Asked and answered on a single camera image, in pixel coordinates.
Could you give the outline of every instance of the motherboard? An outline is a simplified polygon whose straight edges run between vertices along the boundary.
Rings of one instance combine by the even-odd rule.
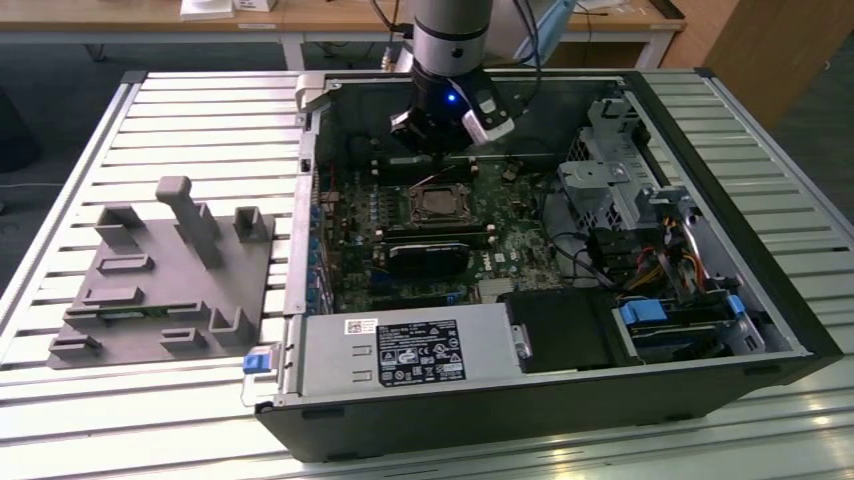
[[[565,284],[538,213],[543,175],[513,159],[463,159],[421,180],[375,167],[322,195],[339,313],[491,303]]]

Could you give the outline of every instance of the barcode sticker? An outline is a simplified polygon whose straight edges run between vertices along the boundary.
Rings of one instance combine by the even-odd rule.
[[[344,322],[344,335],[377,333],[377,323],[375,318],[351,318]]]

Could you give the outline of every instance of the gray plastic holder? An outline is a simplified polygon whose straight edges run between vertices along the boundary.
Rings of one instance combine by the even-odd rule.
[[[156,198],[176,220],[104,208],[95,260],[50,350],[54,369],[242,356],[255,346],[274,218],[256,207],[214,217],[187,177]]]

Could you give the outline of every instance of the white box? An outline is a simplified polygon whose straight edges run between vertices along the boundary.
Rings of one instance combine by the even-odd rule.
[[[182,21],[234,18],[231,0],[182,0]]]
[[[276,0],[234,0],[238,10],[250,10],[252,12],[268,12],[276,5]]]

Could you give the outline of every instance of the floor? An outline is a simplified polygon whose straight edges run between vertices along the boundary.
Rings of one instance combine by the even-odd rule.
[[[375,68],[382,46],[307,47],[307,67]],[[0,173],[0,292],[36,235],[90,135],[127,70],[280,70],[274,44],[111,45],[94,63],[80,45],[2,45],[0,86],[43,146],[40,160]],[[771,132],[849,219],[854,220],[854,36]]]

